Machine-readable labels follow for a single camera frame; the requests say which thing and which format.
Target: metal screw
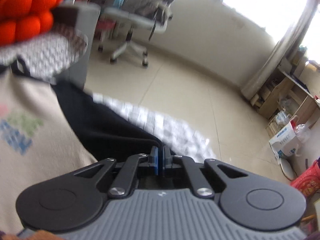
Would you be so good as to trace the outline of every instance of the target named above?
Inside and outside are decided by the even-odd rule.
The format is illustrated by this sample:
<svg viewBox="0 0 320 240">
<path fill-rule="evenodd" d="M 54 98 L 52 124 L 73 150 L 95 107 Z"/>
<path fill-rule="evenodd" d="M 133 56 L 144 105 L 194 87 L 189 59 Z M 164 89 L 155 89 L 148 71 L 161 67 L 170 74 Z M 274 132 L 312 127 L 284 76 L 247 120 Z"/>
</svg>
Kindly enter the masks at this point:
<svg viewBox="0 0 320 240">
<path fill-rule="evenodd" d="M 197 189 L 197 194 L 199 194 L 202 197 L 210 196 L 210 195 L 212 195 L 212 193 L 213 193 L 213 191 L 209 188 L 206 188 L 206 187 L 202 187 L 202 188 Z"/>
<path fill-rule="evenodd" d="M 164 191 L 161 191 L 161 192 L 158 193 L 158 195 L 159 195 L 160 197 L 163 197 L 163 196 L 167 195 L 167 193 L 164 192 Z"/>
<path fill-rule="evenodd" d="M 109 190 L 109 193 L 113 196 L 121 196 L 125 193 L 125 190 L 121 187 L 113 187 Z"/>
</svg>

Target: floor tile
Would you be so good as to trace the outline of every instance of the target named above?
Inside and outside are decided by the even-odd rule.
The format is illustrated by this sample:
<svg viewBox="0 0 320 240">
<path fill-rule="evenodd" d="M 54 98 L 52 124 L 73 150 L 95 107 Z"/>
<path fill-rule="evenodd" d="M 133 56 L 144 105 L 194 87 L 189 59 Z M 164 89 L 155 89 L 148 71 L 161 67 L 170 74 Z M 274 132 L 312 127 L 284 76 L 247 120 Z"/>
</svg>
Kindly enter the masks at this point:
<svg viewBox="0 0 320 240">
<path fill-rule="evenodd" d="M 164 63 L 163 56 L 150 52 L 149 68 L 142 67 L 142 59 L 130 52 L 119 57 L 118 62 L 110 64 L 110 51 L 115 46 L 105 46 L 97 51 L 98 44 L 92 46 L 85 88 L 119 100 L 139 104 Z"/>
<path fill-rule="evenodd" d="M 250 171 L 252 173 L 273 179 L 273 164 L 255 158 L 243 155 L 234 151 L 232 147 L 220 144 L 221 160 L 238 168 Z"/>
<path fill-rule="evenodd" d="M 103 53 L 97 52 L 97 45 L 90 57 L 87 89 L 185 120 L 209 138 L 217 159 L 289 183 L 268 143 L 268 120 L 238 91 L 158 51 L 149 52 L 148 69 L 129 52 L 110 65 L 116 43 L 107 43 Z"/>
<path fill-rule="evenodd" d="M 207 77 L 172 60 L 164 64 L 146 93 L 142 105 L 175 118 L 209 138 L 220 159 L 219 143 L 212 111 Z"/>
</svg>

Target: printed graphic on shirt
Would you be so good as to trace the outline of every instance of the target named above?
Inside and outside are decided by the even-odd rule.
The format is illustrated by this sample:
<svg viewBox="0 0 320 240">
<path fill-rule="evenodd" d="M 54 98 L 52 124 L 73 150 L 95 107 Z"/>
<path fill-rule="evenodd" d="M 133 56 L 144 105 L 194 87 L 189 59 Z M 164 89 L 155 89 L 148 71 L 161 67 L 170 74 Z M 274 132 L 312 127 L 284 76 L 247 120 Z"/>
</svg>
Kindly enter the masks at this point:
<svg viewBox="0 0 320 240">
<path fill-rule="evenodd" d="M 11 112 L 3 118 L 4 105 L 0 105 L 0 138 L 7 142 L 15 151 L 25 155 L 32 145 L 32 136 L 43 121 L 39 118 L 27 116 L 25 113 Z"/>
<path fill-rule="evenodd" d="M 0 104 L 0 117 L 6 115 L 8 113 L 8 108 L 6 105 Z"/>
</svg>

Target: leg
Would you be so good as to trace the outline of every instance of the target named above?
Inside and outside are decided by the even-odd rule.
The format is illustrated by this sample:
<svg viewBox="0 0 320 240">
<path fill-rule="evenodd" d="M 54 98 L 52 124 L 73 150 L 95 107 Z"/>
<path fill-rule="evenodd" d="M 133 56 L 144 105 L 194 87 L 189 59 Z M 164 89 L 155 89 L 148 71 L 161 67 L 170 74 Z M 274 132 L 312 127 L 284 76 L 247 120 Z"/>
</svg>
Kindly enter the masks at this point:
<svg viewBox="0 0 320 240">
<path fill-rule="evenodd" d="M 110 57 L 110 62 L 116 62 L 117 58 L 125 52 L 125 50 L 127 49 L 127 45 L 128 43 L 125 42 L 123 43 L 118 49 L 116 49 Z"/>
<path fill-rule="evenodd" d="M 148 67 L 148 52 L 147 48 L 144 46 L 141 46 L 133 41 L 129 43 L 130 47 L 139 55 L 143 57 L 142 60 L 142 66 Z"/>
<path fill-rule="evenodd" d="M 99 47 L 98 47 L 98 51 L 99 52 L 103 51 L 103 42 L 104 42 L 104 40 L 106 38 L 106 35 L 107 35 L 107 31 L 102 30 L 101 31 L 101 35 L 100 35 L 100 43 L 99 43 Z"/>
<path fill-rule="evenodd" d="M 112 36 L 111 36 L 112 39 L 115 39 L 115 38 L 118 37 L 119 27 L 120 27 L 120 23 L 116 23 L 116 25 L 115 25 L 115 27 L 113 28 L 113 31 L 112 31 Z"/>
</svg>

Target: gray ribbed plate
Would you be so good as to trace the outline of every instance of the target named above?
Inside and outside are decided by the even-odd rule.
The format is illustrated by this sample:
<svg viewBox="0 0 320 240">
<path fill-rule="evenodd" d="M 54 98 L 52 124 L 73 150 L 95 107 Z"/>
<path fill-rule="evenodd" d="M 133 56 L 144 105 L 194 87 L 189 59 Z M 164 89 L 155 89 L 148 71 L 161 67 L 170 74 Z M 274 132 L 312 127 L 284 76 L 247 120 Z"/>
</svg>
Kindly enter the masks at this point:
<svg viewBox="0 0 320 240">
<path fill-rule="evenodd" d="M 20 237 L 31 235 L 25 230 Z M 85 228 L 59 234 L 66 240 L 302 240 L 296 227 L 256 232 L 229 220 L 212 200 L 189 189 L 135 190 L 109 202 L 103 214 Z"/>
</svg>

